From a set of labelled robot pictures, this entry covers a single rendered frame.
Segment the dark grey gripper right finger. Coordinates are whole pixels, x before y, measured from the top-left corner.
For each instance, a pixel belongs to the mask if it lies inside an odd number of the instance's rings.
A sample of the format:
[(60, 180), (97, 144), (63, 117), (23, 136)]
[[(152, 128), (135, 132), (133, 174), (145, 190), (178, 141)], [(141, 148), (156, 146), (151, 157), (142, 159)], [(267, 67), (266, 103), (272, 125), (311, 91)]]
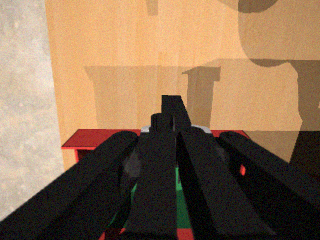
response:
[(319, 181), (240, 133), (191, 125), (181, 95), (171, 98), (194, 240), (320, 240)]

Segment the red tool chest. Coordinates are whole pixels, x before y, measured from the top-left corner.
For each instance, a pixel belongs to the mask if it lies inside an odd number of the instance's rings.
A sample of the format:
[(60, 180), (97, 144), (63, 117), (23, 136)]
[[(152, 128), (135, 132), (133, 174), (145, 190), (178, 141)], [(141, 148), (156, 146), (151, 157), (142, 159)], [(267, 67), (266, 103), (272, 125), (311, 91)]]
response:
[[(120, 131), (132, 131), (140, 136), (141, 129), (78, 129), (62, 146), (61, 149), (74, 149), (76, 162), (99, 146), (110, 136)], [(251, 140), (243, 130), (211, 130), (214, 137), (219, 137), (221, 132), (235, 131)], [(137, 185), (137, 183), (136, 183)], [(119, 234), (123, 234), (135, 193), (136, 185), (108, 225), (100, 240), (116, 240)], [(177, 237), (179, 240), (194, 240), (189, 222), (187, 208), (181, 187), (178, 184), (178, 168), (176, 168), (176, 199), (177, 199)]]

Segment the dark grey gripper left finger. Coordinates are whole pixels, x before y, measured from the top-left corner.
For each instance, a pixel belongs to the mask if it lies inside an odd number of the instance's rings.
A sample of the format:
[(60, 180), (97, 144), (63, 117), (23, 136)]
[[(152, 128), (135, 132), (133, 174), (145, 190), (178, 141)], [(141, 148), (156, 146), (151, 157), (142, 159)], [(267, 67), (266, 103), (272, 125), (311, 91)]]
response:
[(171, 95), (162, 95), (140, 136), (110, 136), (1, 220), (0, 240), (99, 240), (136, 183), (116, 240), (179, 240), (176, 128)]

